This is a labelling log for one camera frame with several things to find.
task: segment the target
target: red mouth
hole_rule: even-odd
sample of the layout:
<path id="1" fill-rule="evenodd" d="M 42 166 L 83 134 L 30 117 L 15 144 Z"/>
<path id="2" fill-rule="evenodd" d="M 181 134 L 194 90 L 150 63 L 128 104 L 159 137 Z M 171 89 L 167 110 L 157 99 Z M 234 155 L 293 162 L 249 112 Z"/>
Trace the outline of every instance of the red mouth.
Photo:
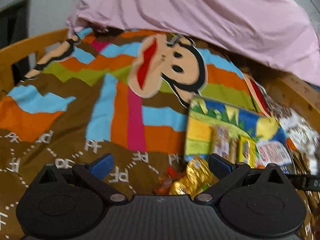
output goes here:
<path id="1" fill-rule="evenodd" d="M 156 39 L 153 39 L 152 45 L 143 52 L 143 63 L 141 64 L 137 72 L 137 79 L 141 89 L 143 89 L 144 81 L 146 79 L 148 69 L 150 66 L 150 61 L 152 56 L 156 52 L 156 49 L 157 49 L 157 41 Z"/>

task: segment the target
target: pink blanket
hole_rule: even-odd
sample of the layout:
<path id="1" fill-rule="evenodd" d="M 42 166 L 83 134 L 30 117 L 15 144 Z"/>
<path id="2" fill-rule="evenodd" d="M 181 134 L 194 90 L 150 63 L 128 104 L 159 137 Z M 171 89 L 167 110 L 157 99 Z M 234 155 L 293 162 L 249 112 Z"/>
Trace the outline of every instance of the pink blanket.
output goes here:
<path id="1" fill-rule="evenodd" d="M 319 40 L 293 0 L 76 0 L 71 31 L 81 19 L 196 36 L 320 85 Z"/>

